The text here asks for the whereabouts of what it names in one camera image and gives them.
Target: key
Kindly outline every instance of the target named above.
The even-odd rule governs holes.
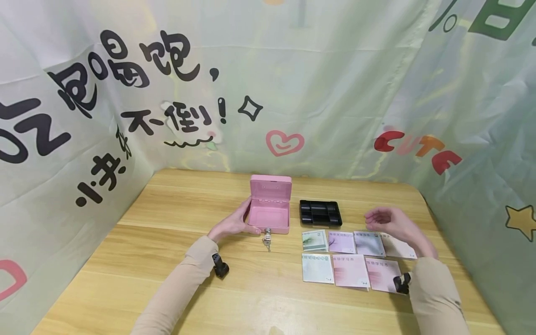
[[[271,242],[272,242],[272,234],[270,234],[270,229],[267,228],[264,231],[263,243],[268,248],[268,252],[271,252],[271,250],[270,250],[270,243]]]

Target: hand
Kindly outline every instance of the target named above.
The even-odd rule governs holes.
[[[418,257],[438,258],[437,250],[422,230],[401,209],[377,207],[365,214],[367,229],[393,236],[410,245]]]
[[[251,203],[251,197],[247,198],[231,215],[224,218],[215,225],[207,236],[214,242],[218,243],[221,239],[228,235],[238,234],[241,232],[260,234],[260,229],[250,226],[244,222],[244,215]]]

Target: fabric backdrop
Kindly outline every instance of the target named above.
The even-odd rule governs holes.
[[[169,166],[410,183],[536,333],[534,2],[0,2],[0,332]]]

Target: booklet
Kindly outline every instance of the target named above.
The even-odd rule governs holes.
[[[354,234],[347,232],[329,232],[329,245],[332,252],[355,254]]]
[[[382,238],[375,232],[354,232],[355,246],[358,254],[385,257]]]
[[[327,252],[326,231],[310,230],[302,233],[303,251]]]
[[[376,259],[365,257],[370,285],[373,290],[396,293],[393,278],[401,276],[400,267],[396,260]]]
[[[332,255],[335,285],[368,291],[370,282],[363,255]]]
[[[393,236],[381,233],[383,247],[385,248],[385,254],[392,257],[417,259],[417,254],[412,247],[406,242],[402,242],[399,239],[395,239]]]
[[[333,284],[329,255],[302,254],[303,281]]]

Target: heart drawing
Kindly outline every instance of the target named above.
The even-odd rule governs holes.
[[[279,136],[281,138],[281,144],[276,144],[275,148],[274,148],[274,145],[272,144],[272,138],[274,136]],[[296,145],[292,145],[288,143],[291,139],[294,139],[294,138],[298,140],[298,143]],[[266,145],[268,146],[268,149],[270,149],[270,151],[276,157],[297,152],[301,148],[303,148],[304,144],[305,144],[305,139],[300,134],[292,134],[290,136],[287,136],[284,132],[279,131],[279,130],[270,130],[266,134]]]

